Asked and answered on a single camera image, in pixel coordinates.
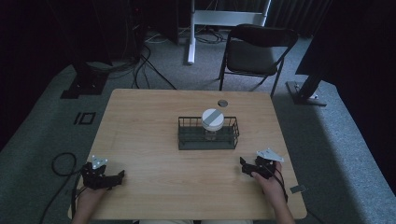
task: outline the wooden table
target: wooden table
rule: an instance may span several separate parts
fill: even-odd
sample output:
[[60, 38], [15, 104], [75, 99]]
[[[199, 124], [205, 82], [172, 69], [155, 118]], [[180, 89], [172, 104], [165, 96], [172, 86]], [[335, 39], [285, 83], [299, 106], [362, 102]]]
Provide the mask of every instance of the wooden table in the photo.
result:
[[[218, 106], [226, 100], [228, 106]], [[179, 150], [178, 117], [201, 117], [208, 108], [237, 117], [236, 149]], [[283, 177], [295, 218], [306, 216], [301, 193], [270, 96], [241, 91], [114, 90], [92, 155], [108, 159], [106, 175], [125, 170], [121, 186], [103, 199], [95, 219], [272, 219], [256, 181], [241, 172], [239, 157], [254, 163], [270, 147], [285, 159]]]

